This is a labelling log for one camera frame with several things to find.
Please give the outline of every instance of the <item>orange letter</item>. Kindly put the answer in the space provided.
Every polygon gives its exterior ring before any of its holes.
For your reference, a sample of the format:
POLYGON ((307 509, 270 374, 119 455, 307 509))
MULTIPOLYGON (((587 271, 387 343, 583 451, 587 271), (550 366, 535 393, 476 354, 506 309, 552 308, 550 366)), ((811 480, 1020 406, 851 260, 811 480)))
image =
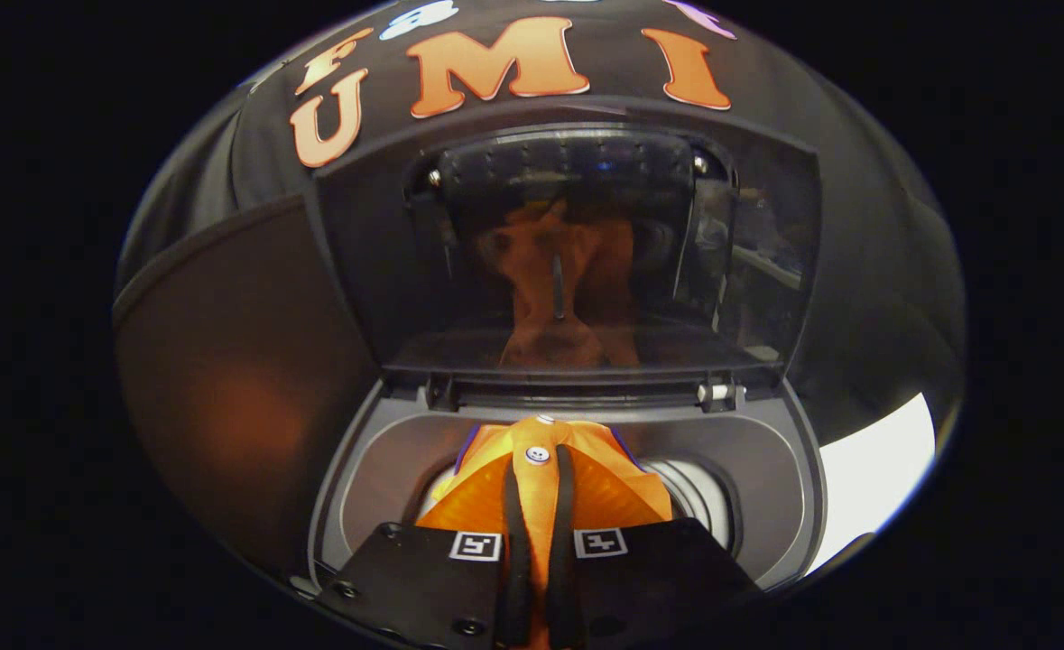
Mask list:
POLYGON ((342 156, 354 141, 362 120, 360 82, 366 77, 367 68, 354 70, 330 89, 330 94, 338 98, 338 129, 329 139, 318 138, 318 104, 322 103, 321 96, 309 99, 292 114, 295 150, 300 154, 302 164, 310 168, 329 164, 342 156))
POLYGON ((733 105, 728 96, 717 89, 716 82, 712 79, 712 70, 709 70, 709 63, 704 61, 704 53, 709 52, 704 43, 660 29, 644 29, 639 32, 655 40, 664 59, 668 61, 671 81, 665 83, 664 91, 669 98, 716 111, 728 111, 733 105))
POLYGON ((298 98, 307 87, 316 85, 322 78, 327 74, 333 73, 333 71, 338 69, 338 59, 343 59, 347 54, 350 54, 354 50, 354 41, 363 38, 367 34, 373 32, 369 28, 360 30, 354 36, 345 38, 339 45, 335 45, 334 48, 329 48, 323 51, 322 54, 312 59, 307 62, 307 65, 303 66, 307 68, 307 74, 303 78, 303 83, 296 87, 295 96, 298 98))
POLYGON ((576 73, 564 41, 571 26, 568 18, 520 18, 491 48, 459 32, 412 45, 408 54, 419 60, 419 101, 412 106, 412 116, 436 116, 463 105, 463 94, 452 89, 451 74, 485 102, 495 98, 512 63, 519 71, 508 88, 519 98, 585 91, 588 79, 576 73))

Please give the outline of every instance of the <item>black rubber strip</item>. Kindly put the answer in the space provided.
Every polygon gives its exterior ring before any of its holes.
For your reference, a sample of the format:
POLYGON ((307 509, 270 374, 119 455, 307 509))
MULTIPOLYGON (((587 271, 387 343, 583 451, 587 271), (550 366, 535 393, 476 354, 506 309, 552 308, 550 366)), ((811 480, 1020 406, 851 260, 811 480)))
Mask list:
POLYGON ((572 509, 576 498, 576 468, 572 454, 564 445, 555 446, 560 463, 560 491, 555 499, 555 526, 551 531, 551 555, 548 570, 548 641, 552 650, 578 647, 584 641, 584 618, 576 593, 576 546, 572 543, 572 509))
POLYGON ((503 518, 508 522, 509 564, 495 639, 508 647, 527 646, 532 629, 532 543, 523 523, 520 486, 511 462, 503 477, 503 518))

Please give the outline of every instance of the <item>white surface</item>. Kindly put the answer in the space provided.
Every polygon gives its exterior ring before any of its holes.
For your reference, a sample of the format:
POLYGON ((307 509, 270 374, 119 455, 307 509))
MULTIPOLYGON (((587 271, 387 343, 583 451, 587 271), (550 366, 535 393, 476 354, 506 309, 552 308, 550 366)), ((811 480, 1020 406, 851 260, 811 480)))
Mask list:
POLYGON ((820 550, 808 572, 861 534, 885 526, 924 479, 936 447, 924 395, 820 448, 829 514, 820 550))
POLYGON ((532 465, 544 465, 551 456, 548 450, 543 447, 529 447, 527 452, 523 452, 523 457, 532 465))

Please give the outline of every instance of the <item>open lid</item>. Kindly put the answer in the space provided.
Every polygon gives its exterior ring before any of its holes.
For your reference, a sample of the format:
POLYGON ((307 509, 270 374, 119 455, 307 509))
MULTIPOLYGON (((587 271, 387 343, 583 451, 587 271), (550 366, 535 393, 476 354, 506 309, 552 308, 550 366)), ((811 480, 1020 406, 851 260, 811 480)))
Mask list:
MULTIPOLYGON (((492 134, 420 157, 399 250, 423 279, 411 313, 371 316, 384 369, 591 376, 763 370, 775 383, 808 301, 819 214, 741 180, 709 140, 652 129, 492 134)), ((329 218, 328 205, 322 205, 329 218)), ((346 278, 358 303, 389 277, 346 278)))

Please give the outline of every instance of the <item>white circle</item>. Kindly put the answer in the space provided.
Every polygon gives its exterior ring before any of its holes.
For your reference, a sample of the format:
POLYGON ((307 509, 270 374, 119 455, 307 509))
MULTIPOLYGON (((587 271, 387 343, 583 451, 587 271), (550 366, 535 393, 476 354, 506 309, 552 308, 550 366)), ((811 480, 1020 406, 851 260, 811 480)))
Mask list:
POLYGON ((527 452, 523 452, 523 457, 527 457, 532 465, 544 465, 550 456, 548 450, 543 447, 529 447, 527 452))

